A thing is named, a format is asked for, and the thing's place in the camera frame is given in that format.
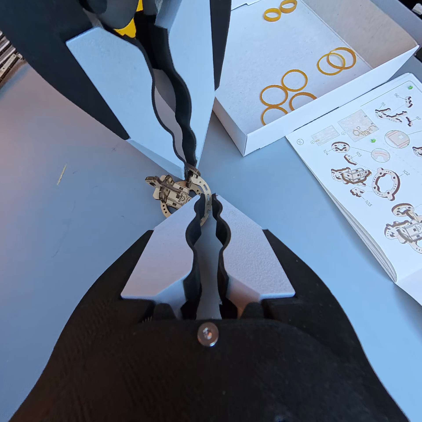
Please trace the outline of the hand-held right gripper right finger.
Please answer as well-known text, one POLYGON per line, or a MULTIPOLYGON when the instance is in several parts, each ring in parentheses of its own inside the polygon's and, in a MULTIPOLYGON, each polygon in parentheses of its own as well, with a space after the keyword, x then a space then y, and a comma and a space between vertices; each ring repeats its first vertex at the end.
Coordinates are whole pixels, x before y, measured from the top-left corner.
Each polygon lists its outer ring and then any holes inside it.
POLYGON ((212 211, 222 243, 217 274, 222 318, 237 318, 252 302, 293 297, 295 290, 261 226, 220 195, 213 195, 212 211))

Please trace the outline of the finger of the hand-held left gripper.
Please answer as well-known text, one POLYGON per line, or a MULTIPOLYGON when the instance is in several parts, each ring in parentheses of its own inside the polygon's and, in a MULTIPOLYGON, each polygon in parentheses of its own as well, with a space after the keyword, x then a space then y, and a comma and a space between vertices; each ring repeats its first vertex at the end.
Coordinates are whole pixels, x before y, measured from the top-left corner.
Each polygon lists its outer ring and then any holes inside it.
POLYGON ((140 47, 94 27, 66 45, 129 134, 129 142, 167 172, 183 177, 182 128, 176 89, 154 71, 140 47))
POLYGON ((197 166, 214 103, 210 2, 142 1, 149 17, 153 56, 174 90, 175 118, 182 130, 178 153, 197 166))

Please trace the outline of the white instruction booklet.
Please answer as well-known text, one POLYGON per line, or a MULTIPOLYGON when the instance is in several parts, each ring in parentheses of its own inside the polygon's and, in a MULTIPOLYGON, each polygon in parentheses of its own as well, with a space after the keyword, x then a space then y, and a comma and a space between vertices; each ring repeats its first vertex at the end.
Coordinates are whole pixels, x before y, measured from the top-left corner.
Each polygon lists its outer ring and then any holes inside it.
POLYGON ((393 282, 422 303, 422 85, 412 74, 286 135, 393 282))

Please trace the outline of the wooden robot figure model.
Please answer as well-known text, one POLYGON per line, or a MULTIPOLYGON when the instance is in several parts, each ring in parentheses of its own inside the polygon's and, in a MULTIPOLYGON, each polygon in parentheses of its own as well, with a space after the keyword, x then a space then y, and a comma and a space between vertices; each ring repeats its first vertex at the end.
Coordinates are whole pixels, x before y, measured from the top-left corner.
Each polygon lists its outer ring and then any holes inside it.
POLYGON ((161 202, 161 210, 166 218, 171 214, 169 207, 179 209, 191 200, 189 193, 204 192, 205 182, 196 168, 188 170, 186 180, 175 181, 171 175, 149 176, 145 182, 155 188, 153 197, 161 202))

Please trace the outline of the curved wooden arc part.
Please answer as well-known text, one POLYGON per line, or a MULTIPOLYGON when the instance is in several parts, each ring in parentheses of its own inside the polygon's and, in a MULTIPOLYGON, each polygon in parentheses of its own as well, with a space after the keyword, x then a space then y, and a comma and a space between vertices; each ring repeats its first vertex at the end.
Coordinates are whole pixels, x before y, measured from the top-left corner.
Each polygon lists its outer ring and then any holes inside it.
POLYGON ((194 191, 196 194, 204 194, 205 195, 205 211, 204 216, 200 220, 200 225, 206 222, 209 216, 209 212, 212 209, 212 193, 208 184, 202 179, 199 173, 193 173, 190 176, 190 187, 191 191, 194 191))

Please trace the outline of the yellow object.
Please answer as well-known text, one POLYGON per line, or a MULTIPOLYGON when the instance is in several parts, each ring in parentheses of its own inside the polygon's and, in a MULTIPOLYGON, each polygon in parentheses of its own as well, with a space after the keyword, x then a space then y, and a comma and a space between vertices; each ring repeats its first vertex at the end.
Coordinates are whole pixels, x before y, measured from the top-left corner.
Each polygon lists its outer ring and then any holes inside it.
POLYGON ((131 21, 128 23, 128 25, 126 25, 124 28, 121 29, 113 29, 116 33, 120 34, 120 35, 127 35, 130 38, 135 38, 136 36, 136 25, 135 25, 135 15, 142 11, 144 9, 143 7, 143 1, 139 0, 138 1, 138 5, 137 5, 137 9, 136 12, 134 14, 134 17, 131 19, 131 21))

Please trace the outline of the stack of plywood sheets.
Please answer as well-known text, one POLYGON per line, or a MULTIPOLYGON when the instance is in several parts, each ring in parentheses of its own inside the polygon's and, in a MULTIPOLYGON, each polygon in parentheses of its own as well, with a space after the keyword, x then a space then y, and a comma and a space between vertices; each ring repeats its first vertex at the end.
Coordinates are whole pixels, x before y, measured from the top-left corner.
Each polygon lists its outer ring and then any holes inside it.
POLYGON ((25 63, 24 57, 16 50, 11 41, 0 32, 0 85, 10 77, 13 72, 18 69, 21 64, 25 63))

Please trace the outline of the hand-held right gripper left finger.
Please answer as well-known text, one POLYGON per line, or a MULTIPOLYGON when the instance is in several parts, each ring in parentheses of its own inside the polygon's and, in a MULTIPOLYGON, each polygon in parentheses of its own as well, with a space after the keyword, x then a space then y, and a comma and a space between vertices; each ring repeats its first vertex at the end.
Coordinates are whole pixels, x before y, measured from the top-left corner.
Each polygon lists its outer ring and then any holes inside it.
POLYGON ((202 292, 195 243, 202 195, 155 227, 121 297, 167 303, 179 319, 195 319, 202 292))

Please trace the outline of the group of yellow rubber bands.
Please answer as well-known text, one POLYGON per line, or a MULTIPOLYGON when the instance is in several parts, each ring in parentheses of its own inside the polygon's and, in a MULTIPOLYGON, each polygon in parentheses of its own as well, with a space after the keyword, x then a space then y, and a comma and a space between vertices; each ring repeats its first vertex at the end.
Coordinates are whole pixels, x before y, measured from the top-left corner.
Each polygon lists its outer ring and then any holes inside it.
MULTIPOLYGON (((263 18, 267 22, 277 22, 283 14, 292 13, 296 10, 298 1, 281 1, 280 5, 277 8, 266 9, 263 13, 263 18)), ((325 76, 335 76, 339 73, 353 68, 357 62, 357 55, 354 50, 347 46, 340 46, 321 56, 316 62, 317 70, 325 76)), ((260 119, 263 126, 266 125, 265 115, 269 111, 279 111, 284 115, 287 115, 289 112, 294 111, 293 102, 295 98, 300 96, 305 96, 311 100, 316 99, 317 97, 310 93, 306 92, 305 88, 307 87, 309 78, 307 74, 300 69, 291 69, 288 70, 281 78, 280 84, 272 84, 266 86, 260 93, 260 101, 266 107, 261 113, 260 119), (303 77, 303 85, 300 87, 289 87, 285 78, 291 74, 299 74, 303 77), (269 90, 280 89, 284 93, 284 99, 279 103, 269 103, 264 98, 263 95, 269 90)))

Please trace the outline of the white cardboard box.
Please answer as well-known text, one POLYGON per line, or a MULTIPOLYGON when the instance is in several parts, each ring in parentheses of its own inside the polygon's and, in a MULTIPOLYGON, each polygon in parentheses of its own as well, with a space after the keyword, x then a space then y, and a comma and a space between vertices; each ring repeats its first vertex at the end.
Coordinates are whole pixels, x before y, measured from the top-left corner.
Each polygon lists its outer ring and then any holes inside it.
MULTIPOLYGON (((226 53, 214 112, 243 156, 261 149, 310 121, 386 82, 415 54, 421 44, 421 23, 405 30, 405 18, 416 19, 398 1, 298 1, 294 12, 277 22, 263 18, 281 1, 237 1, 232 7, 226 53), (335 76, 322 75, 319 58, 340 46, 357 55, 356 65, 335 76), (294 111, 269 111, 266 125, 260 101, 268 85, 280 84, 291 69, 304 71, 309 82, 294 111)), ((303 77, 285 78, 289 87, 303 85, 303 77)), ((280 89, 269 90, 269 103, 284 99, 280 89)))

